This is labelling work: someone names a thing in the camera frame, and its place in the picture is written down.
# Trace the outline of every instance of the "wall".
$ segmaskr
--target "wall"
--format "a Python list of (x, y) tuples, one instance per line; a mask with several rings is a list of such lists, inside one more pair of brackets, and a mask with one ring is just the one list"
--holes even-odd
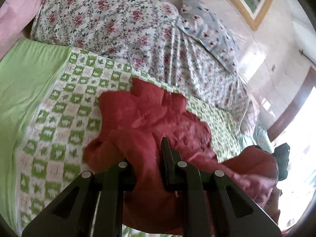
[[(181, 0), (168, 0), (178, 9)], [(260, 120), (269, 128), (290, 104), (311, 66), (299, 52), (293, 21), (314, 31), (297, 0), (273, 0), (256, 32), (229, 0), (202, 0), (232, 30), (240, 47), (239, 74), (249, 84), (260, 105)]]

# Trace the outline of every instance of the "green checkered bedsheet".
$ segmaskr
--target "green checkered bedsheet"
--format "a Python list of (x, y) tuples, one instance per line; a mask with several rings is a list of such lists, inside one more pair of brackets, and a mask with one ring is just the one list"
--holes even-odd
[[(129, 90), (132, 77), (182, 93), (128, 64), (73, 48), (65, 71), (38, 107), (16, 151), (18, 233), (81, 172), (89, 169), (82, 155), (101, 129), (98, 97), (108, 90)], [(185, 96), (187, 110), (210, 126), (219, 161), (237, 156), (240, 148), (231, 115)], [(123, 232), (124, 236), (145, 236), (125, 226)]]

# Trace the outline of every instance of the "gray pillow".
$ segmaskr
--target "gray pillow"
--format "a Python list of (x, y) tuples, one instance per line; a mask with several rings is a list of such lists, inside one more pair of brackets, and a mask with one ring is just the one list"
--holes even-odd
[(231, 73), (236, 72), (239, 47), (215, 13), (199, 0), (182, 0), (177, 26), (211, 52)]

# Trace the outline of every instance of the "silver screw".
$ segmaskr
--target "silver screw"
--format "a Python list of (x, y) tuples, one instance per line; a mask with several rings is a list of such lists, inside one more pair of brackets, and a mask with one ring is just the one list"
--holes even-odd
[(128, 165), (127, 162), (122, 161), (122, 162), (119, 163), (118, 166), (119, 166), (120, 168), (125, 168), (125, 167), (127, 167), (127, 165)]
[(90, 171), (84, 171), (82, 174), (81, 174), (81, 177), (82, 178), (89, 178), (91, 176), (91, 172)]
[(179, 167), (186, 167), (188, 164), (185, 161), (179, 161), (178, 166)]
[(218, 176), (218, 177), (223, 177), (225, 174), (222, 170), (216, 170), (215, 171), (215, 175)]

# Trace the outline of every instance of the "red garment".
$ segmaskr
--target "red garment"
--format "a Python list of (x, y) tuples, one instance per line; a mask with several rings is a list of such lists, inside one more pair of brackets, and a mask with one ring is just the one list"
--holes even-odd
[(123, 223), (147, 233), (165, 233), (182, 227), (181, 201), (164, 189), (159, 166), (161, 141), (198, 169), (223, 170), (259, 205), (264, 206), (277, 182), (273, 156), (256, 148), (219, 164), (211, 148), (211, 132), (185, 108), (186, 98), (133, 79), (130, 92), (104, 92), (99, 97), (102, 130), (83, 155), (95, 172), (124, 157), (132, 164), (137, 184), (124, 196)]

